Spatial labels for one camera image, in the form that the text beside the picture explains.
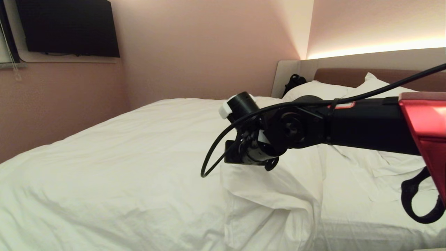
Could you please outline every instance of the black backpack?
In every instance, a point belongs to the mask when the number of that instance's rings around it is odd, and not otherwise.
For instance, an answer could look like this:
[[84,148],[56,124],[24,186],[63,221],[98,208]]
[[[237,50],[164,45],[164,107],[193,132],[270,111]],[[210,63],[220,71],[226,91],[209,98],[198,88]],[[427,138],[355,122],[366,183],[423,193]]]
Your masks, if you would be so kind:
[[304,77],[301,77],[297,74],[293,74],[291,78],[289,79],[288,84],[285,86],[285,92],[283,93],[282,98],[285,96],[285,94],[293,89],[296,86],[299,86],[301,84],[307,83],[306,79]]

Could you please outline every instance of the bed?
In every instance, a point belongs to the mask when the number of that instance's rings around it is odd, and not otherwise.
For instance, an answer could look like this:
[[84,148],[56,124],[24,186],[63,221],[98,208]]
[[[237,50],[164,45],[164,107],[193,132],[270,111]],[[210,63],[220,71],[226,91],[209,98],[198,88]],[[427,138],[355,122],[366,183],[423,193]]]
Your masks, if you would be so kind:
[[[396,78],[395,71],[320,69],[315,80],[352,90],[369,71]],[[418,90],[446,91],[445,75],[436,75],[434,85],[418,83]],[[260,107],[281,102],[257,97]],[[368,150],[293,149],[270,173],[222,164],[201,178],[209,146],[228,126],[221,104],[162,100],[1,164],[0,250],[446,247],[445,216],[418,224],[395,198],[398,182],[416,172],[388,176],[385,191],[393,197],[367,187],[373,177],[348,156],[369,156]],[[211,160],[222,152],[219,146]],[[421,194],[415,209],[426,212],[437,192]]]

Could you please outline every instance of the wall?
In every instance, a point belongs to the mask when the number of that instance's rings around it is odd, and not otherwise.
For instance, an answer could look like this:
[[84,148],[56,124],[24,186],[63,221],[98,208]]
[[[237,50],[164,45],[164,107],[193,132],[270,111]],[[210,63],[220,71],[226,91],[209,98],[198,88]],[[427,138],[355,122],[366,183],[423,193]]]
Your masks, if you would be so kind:
[[278,61],[299,59],[296,44],[306,51],[313,0],[293,2],[112,0],[131,108],[241,91],[269,96]]
[[446,46],[445,0],[314,0],[308,59]]
[[30,63],[0,70],[0,163],[129,110],[120,63]]

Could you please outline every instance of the brown headboard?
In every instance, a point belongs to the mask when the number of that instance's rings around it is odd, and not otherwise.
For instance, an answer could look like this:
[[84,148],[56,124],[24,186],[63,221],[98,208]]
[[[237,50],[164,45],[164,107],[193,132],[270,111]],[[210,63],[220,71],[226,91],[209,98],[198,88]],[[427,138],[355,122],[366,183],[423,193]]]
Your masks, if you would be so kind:
[[[419,71],[387,70],[387,69],[350,69],[326,68],[318,69],[314,80],[327,84],[358,87],[364,83],[365,75],[370,72],[378,79],[393,83],[409,77]],[[403,87],[425,92],[446,92],[446,72],[439,72],[425,78],[403,85]]]

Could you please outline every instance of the wall-mounted tv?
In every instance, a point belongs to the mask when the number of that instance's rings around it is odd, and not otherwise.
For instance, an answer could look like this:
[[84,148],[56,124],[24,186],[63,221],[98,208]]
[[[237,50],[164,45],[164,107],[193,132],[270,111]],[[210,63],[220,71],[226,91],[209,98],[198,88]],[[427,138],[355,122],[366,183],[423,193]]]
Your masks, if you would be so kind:
[[16,0],[29,51],[120,57],[107,0]]

